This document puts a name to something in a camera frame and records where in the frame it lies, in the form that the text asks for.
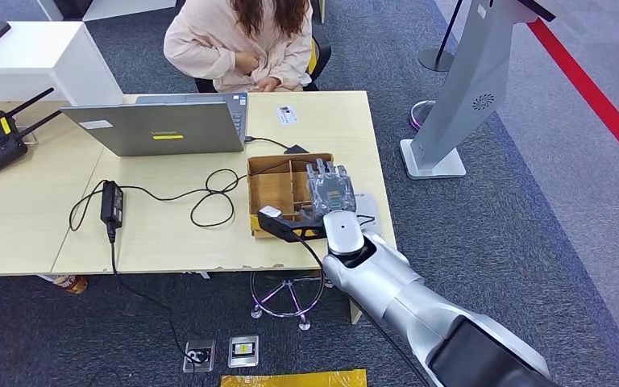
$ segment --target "floor socket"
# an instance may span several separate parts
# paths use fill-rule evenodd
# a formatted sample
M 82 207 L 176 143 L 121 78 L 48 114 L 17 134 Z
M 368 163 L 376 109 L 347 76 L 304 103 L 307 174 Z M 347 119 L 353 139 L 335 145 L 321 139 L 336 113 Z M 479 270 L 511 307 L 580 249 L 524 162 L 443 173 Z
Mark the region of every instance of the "floor socket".
M 214 366 L 214 340 L 192 339 L 186 343 L 186 354 L 195 361 L 189 361 L 184 356 L 181 371 L 186 373 L 210 372 Z
M 229 367 L 255 367 L 260 359 L 258 336 L 238 336 L 229 340 Z

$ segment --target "robotic arm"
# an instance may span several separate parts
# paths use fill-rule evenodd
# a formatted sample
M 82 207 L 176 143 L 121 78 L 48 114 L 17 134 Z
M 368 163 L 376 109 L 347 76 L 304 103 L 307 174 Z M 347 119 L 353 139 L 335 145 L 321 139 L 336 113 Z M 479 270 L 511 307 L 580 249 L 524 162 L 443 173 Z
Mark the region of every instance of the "robotic arm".
M 326 237 L 326 276 L 364 313 L 393 328 L 436 386 L 556 386 L 544 358 L 533 348 L 488 316 L 427 288 L 406 257 L 377 234 L 362 230 L 344 168 L 329 164 L 322 172 L 320 160 L 318 165 L 319 174 L 310 174 L 308 180 L 313 196 L 312 214 L 303 214 L 308 219 L 288 221 L 280 211 L 265 207 L 258 213 L 263 229 L 289 242 Z

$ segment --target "woman's hand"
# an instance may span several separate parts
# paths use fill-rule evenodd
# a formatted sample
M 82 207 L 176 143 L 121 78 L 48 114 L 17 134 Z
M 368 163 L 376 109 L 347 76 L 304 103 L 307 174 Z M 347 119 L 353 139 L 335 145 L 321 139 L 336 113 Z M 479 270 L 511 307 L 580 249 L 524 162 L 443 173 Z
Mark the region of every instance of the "woman's hand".
M 245 75 L 250 75 L 260 65 L 257 55 L 251 52 L 236 52 L 236 68 Z
M 281 86 L 281 80 L 279 78 L 265 77 L 257 82 L 257 85 L 255 85 L 255 88 L 252 91 L 263 91 L 268 93 L 276 90 L 279 86 Z

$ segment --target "long brown hair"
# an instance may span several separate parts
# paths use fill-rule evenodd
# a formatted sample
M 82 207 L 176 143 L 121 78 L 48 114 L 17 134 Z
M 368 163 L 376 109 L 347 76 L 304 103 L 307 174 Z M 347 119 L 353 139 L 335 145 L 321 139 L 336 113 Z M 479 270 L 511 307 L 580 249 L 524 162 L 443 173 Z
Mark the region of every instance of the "long brown hair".
M 252 38 L 260 34 L 264 7 L 263 0 L 231 0 L 231 7 L 239 16 L 239 23 L 245 34 Z M 286 36 L 302 31 L 309 0 L 274 0 L 274 23 Z

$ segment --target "white kiosk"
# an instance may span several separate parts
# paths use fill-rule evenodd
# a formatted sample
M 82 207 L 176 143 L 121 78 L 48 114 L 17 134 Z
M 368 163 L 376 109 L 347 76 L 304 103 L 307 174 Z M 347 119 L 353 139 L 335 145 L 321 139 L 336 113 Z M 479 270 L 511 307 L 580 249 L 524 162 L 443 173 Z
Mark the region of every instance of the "white kiosk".
M 550 22 L 557 7 L 555 0 L 472 0 L 438 100 L 418 134 L 400 142 L 410 178 L 466 175 L 456 147 L 505 100 L 513 25 Z

